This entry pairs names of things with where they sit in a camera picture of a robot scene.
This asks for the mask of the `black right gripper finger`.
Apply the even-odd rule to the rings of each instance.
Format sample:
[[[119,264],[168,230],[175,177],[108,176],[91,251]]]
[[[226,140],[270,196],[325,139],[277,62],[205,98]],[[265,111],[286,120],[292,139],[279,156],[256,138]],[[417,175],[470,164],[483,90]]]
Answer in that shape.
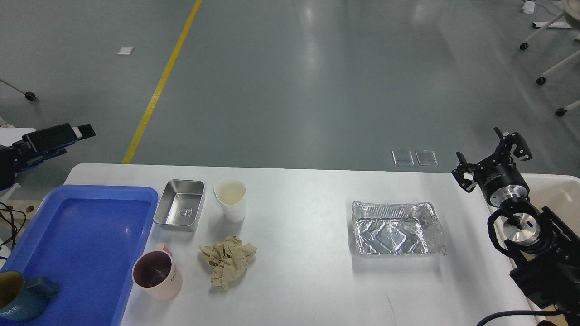
[[[456,151],[456,156],[459,163],[456,169],[452,170],[451,174],[454,176],[454,179],[462,190],[471,193],[476,188],[477,183],[473,179],[466,178],[465,175],[475,176],[475,173],[481,171],[482,166],[479,164],[468,163],[460,151]]]
[[[498,127],[493,130],[500,140],[493,153],[494,165],[514,165],[516,160],[532,159],[530,148],[519,132],[502,132]]]

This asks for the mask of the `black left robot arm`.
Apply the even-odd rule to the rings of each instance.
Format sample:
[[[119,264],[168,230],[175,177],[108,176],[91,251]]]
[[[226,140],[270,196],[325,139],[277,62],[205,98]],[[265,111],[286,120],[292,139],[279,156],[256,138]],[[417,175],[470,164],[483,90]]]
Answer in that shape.
[[[94,136],[90,124],[72,127],[65,123],[24,134],[10,146],[0,146],[0,189],[13,186],[18,173],[64,155],[66,147]]]

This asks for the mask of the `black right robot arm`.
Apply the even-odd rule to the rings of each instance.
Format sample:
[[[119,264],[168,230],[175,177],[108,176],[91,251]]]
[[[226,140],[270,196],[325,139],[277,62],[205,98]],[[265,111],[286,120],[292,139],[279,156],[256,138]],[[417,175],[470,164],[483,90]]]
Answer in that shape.
[[[580,323],[579,237],[551,208],[537,209],[515,159],[528,161],[531,151],[518,132],[494,128],[499,143],[493,154],[468,163],[457,152],[452,175],[460,188],[481,190],[494,208],[487,219],[488,237],[501,254],[513,260],[510,277],[538,310],[507,310],[483,318],[484,326],[500,317],[562,315],[570,326]]]

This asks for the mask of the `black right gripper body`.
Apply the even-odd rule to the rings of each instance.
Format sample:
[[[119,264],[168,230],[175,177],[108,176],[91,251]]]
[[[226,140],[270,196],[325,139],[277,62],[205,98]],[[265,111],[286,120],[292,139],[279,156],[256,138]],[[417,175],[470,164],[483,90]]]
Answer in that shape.
[[[530,188],[515,164],[483,167],[473,174],[489,206],[499,208],[512,198],[528,198]]]

